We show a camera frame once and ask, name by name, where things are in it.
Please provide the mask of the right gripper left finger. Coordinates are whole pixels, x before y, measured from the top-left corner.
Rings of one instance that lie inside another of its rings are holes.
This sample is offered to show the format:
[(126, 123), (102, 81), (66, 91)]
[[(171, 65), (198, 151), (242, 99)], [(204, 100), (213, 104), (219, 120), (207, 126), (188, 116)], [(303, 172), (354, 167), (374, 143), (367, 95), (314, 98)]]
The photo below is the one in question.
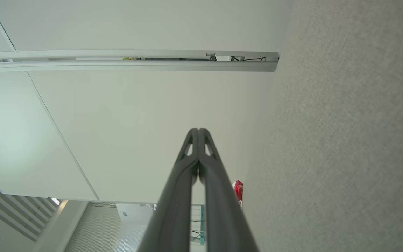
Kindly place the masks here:
[(188, 252), (192, 186), (198, 177), (199, 130), (189, 130), (168, 177), (139, 252)]

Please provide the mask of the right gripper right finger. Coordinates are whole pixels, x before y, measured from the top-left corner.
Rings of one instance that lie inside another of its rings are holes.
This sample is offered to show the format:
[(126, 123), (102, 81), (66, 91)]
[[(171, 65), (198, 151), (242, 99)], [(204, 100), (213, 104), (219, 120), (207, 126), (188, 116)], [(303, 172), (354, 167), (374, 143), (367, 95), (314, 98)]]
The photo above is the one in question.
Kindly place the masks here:
[(206, 190), (208, 252), (259, 250), (210, 132), (199, 130), (200, 180)]

